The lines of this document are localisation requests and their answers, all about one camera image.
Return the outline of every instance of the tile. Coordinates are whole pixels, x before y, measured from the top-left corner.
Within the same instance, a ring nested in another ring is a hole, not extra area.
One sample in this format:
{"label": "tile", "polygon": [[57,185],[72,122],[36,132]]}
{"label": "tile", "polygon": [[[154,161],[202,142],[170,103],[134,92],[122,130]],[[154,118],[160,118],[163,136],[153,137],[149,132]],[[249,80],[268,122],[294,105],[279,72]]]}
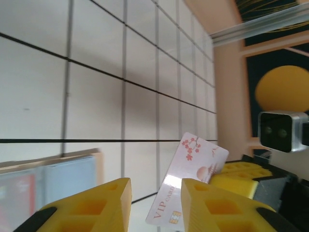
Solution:
{"label": "tile", "polygon": [[132,201],[156,192],[155,142],[125,143],[125,177],[131,178]]}
{"label": "tile", "polygon": [[156,139],[155,93],[126,83],[126,139]]}
{"label": "tile", "polygon": [[199,23],[198,19],[193,17],[193,24],[194,24],[194,41],[197,46],[203,50],[205,35],[204,35],[204,28]]}
{"label": "tile", "polygon": [[213,43],[211,36],[206,32],[205,33],[205,44],[206,44],[206,54],[207,56],[213,60]]}
{"label": "tile", "polygon": [[155,89],[155,46],[127,29],[126,79]]}
{"label": "tile", "polygon": [[194,106],[182,103],[182,134],[189,132],[196,134],[194,122]]}
{"label": "tile", "polygon": [[5,38],[0,54],[0,139],[59,139],[65,60]]}
{"label": "tile", "polygon": [[178,148],[179,142],[161,142],[160,143],[160,183],[166,175],[169,169],[169,165],[174,157],[174,154]]}
{"label": "tile", "polygon": [[121,178],[121,143],[66,143],[65,152],[99,148],[103,153],[103,182]]}
{"label": "tile", "polygon": [[146,198],[131,205],[128,232],[157,232],[157,227],[145,222],[148,212],[155,200],[155,196]]}
{"label": "tile", "polygon": [[179,139],[178,101],[159,95],[159,139]]}
{"label": "tile", "polygon": [[65,56],[68,0],[1,0],[0,31]]}
{"label": "tile", "polygon": [[178,98],[177,62],[159,51],[159,91]]}
{"label": "tile", "polygon": [[155,4],[150,0],[127,0],[127,23],[155,43]]}
{"label": "tile", "polygon": [[124,18],[124,0],[96,0],[98,4],[120,20]]}
{"label": "tile", "polygon": [[121,139],[122,81],[70,65],[68,139]]}
{"label": "tile", "polygon": [[181,80],[181,100],[194,104],[194,74],[189,70],[180,67],[180,80]]}
{"label": "tile", "polygon": [[189,69],[193,69],[193,53],[192,53],[192,42],[188,39],[180,31],[179,37],[179,44],[180,44],[180,62],[184,64]]}
{"label": "tile", "polygon": [[159,10],[159,47],[177,58],[177,27]]}
{"label": "tile", "polygon": [[205,59],[206,62],[206,80],[211,83],[213,86],[215,85],[215,77],[214,77],[214,64],[208,58]]}
{"label": "tile", "polygon": [[216,93],[215,88],[207,85],[207,109],[216,112]]}
{"label": "tile", "polygon": [[206,100],[207,100],[207,84],[197,76],[196,79],[196,96],[197,96],[197,106],[202,107],[203,109],[206,109]]}
{"label": "tile", "polygon": [[217,115],[208,112],[208,139],[209,140],[217,140]]}
{"label": "tile", "polygon": [[179,26],[190,37],[192,37],[191,16],[192,16],[192,13],[187,7],[187,5],[184,3],[183,0],[180,0],[179,1]]}
{"label": "tile", "polygon": [[195,72],[205,80],[206,75],[204,64],[205,62],[203,53],[197,47],[195,47]]}
{"label": "tile", "polygon": [[91,1],[75,0],[71,58],[122,76],[123,24]]}
{"label": "tile", "polygon": [[61,144],[0,144],[0,163],[35,160],[60,154]]}
{"label": "tile", "polygon": [[159,0],[159,6],[176,22],[177,21],[177,0]]}
{"label": "tile", "polygon": [[197,136],[202,139],[208,138],[207,111],[197,109]]}

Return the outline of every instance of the white tiled wall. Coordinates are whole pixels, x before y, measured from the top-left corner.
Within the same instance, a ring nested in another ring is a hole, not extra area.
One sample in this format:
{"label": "white tiled wall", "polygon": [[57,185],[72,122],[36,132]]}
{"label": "white tiled wall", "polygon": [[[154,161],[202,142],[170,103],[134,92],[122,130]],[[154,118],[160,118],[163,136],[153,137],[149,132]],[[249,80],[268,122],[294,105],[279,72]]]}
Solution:
{"label": "white tiled wall", "polygon": [[212,40],[185,3],[1,0],[0,54],[0,162],[98,147],[106,182],[132,180],[129,231],[156,232],[138,200],[180,134],[217,140]]}

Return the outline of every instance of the white card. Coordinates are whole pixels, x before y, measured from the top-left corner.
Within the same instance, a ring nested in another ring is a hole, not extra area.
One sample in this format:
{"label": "white card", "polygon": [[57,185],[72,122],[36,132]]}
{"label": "white card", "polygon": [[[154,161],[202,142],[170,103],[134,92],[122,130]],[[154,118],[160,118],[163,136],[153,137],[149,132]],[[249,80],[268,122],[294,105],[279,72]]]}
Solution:
{"label": "white card", "polygon": [[182,179],[192,178],[208,183],[213,173],[219,173],[222,170],[227,156],[227,150],[195,135],[185,133],[146,222],[184,231],[180,196]]}

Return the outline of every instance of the peach wall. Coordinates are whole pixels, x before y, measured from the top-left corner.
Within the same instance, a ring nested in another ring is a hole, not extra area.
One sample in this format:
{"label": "peach wall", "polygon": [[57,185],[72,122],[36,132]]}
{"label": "peach wall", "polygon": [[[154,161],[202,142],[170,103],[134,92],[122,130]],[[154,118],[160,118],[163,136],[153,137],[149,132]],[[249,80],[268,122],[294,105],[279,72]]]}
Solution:
{"label": "peach wall", "polygon": [[209,34],[242,23],[234,0],[185,0],[185,2]]}
{"label": "peach wall", "polygon": [[215,76],[219,146],[229,150],[229,160],[247,153],[245,85],[241,42],[215,47]]}

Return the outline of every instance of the yellow ball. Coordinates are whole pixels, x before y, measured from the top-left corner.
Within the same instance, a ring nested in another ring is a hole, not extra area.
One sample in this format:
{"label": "yellow ball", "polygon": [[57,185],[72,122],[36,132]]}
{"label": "yellow ball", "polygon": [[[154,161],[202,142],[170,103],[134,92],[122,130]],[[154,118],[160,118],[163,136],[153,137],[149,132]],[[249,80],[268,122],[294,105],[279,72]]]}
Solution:
{"label": "yellow ball", "polygon": [[292,65],[274,68],[257,84],[255,98],[265,111],[304,112],[309,109],[309,72]]}

